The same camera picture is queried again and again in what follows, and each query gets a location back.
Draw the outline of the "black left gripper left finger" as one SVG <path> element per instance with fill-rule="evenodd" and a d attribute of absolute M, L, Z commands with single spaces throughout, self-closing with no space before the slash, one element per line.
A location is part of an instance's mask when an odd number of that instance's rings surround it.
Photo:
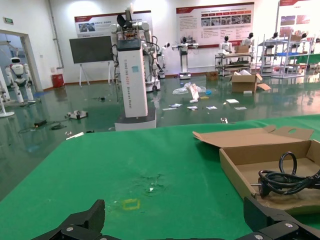
<path fill-rule="evenodd" d="M 36 240 L 100 240 L 106 218 L 105 201 L 98 199 L 85 211 L 70 214 L 57 228 Z"/>

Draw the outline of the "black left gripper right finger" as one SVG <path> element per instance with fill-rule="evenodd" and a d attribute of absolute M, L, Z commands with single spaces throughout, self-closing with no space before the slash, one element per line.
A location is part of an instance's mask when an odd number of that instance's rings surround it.
<path fill-rule="evenodd" d="M 241 240 L 318 240 L 320 231 L 305 225 L 284 210 L 261 205 L 252 196 L 243 199 L 243 217 L 252 230 Z"/>

